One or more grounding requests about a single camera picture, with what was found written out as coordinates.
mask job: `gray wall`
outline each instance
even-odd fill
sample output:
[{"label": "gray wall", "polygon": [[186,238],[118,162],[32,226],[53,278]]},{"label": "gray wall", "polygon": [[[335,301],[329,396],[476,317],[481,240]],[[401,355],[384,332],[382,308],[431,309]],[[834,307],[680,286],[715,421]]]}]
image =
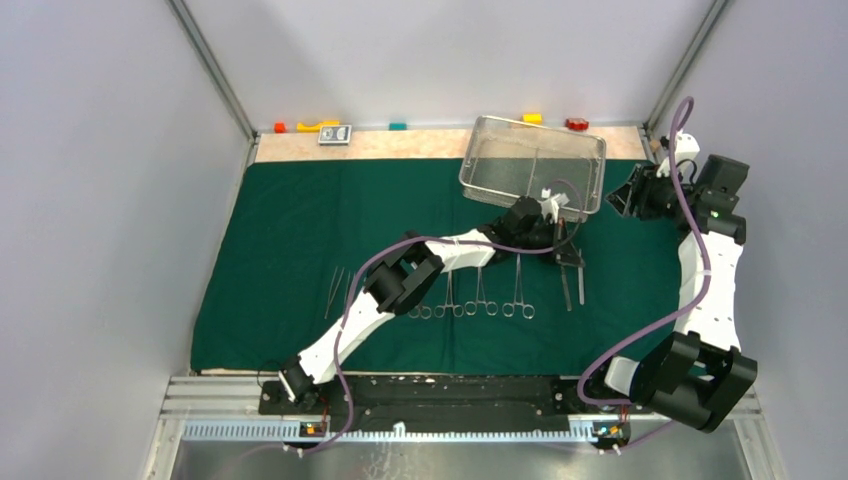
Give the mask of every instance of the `gray wall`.
[{"label": "gray wall", "polygon": [[700,160],[714,152],[751,165],[738,209],[748,218],[738,328],[793,478],[848,469],[846,24],[843,0],[736,2],[682,91],[695,97],[686,130]]},{"label": "gray wall", "polygon": [[529,111],[642,121],[711,2],[187,3],[248,116],[269,129]]},{"label": "gray wall", "polygon": [[165,2],[2,2],[0,478],[140,475],[245,152]]}]

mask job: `wire mesh basket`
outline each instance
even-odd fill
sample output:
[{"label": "wire mesh basket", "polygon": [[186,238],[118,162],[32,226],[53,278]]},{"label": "wire mesh basket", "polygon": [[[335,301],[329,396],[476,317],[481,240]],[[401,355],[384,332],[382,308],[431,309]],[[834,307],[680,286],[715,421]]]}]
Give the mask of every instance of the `wire mesh basket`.
[{"label": "wire mesh basket", "polygon": [[600,137],[483,116],[474,124],[459,183],[466,198],[511,207],[521,196],[542,200],[542,189],[564,179],[578,189],[583,205],[571,189],[553,187],[569,198],[561,214],[584,221],[601,208],[605,163]]}]

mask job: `yellow clip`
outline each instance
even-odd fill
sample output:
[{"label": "yellow clip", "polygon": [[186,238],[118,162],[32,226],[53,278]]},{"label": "yellow clip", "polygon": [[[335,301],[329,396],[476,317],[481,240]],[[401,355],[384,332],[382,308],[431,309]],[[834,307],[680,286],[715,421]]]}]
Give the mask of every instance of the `yellow clip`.
[{"label": "yellow clip", "polygon": [[326,120],[324,122],[316,123],[315,125],[304,125],[300,122],[297,122],[297,131],[304,132],[320,132],[321,127],[326,127],[328,125],[338,125],[338,120]]},{"label": "yellow clip", "polygon": [[525,113],[524,117],[522,117],[524,123],[533,123],[536,125],[542,124],[542,114],[541,113]]}]

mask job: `black mounting plate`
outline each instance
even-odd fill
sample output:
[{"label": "black mounting plate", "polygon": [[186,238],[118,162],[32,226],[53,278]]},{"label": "black mounting plate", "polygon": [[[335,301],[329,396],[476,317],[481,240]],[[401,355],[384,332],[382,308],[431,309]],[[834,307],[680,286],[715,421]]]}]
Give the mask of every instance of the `black mounting plate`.
[{"label": "black mounting plate", "polygon": [[[564,392],[576,380],[559,376],[346,375],[353,394],[351,430],[542,432],[569,429],[573,409]],[[277,380],[262,385],[260,415],[322,415],[334,425],[347,421],[348,406],[338,379],[321,385],[320,400],[303,410],[291,404]]]}]

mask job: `small red object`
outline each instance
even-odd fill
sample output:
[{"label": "small red object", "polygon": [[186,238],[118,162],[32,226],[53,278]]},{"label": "small red object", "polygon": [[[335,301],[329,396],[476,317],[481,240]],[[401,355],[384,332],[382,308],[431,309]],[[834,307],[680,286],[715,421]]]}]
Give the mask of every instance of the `small red object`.
[{"label": "small red object", "polygon": [[576,130],[578,132],[582,132],[589,128],[589,121],[585,118],[566,118],[565,126],[568,127],[569,130]]}]

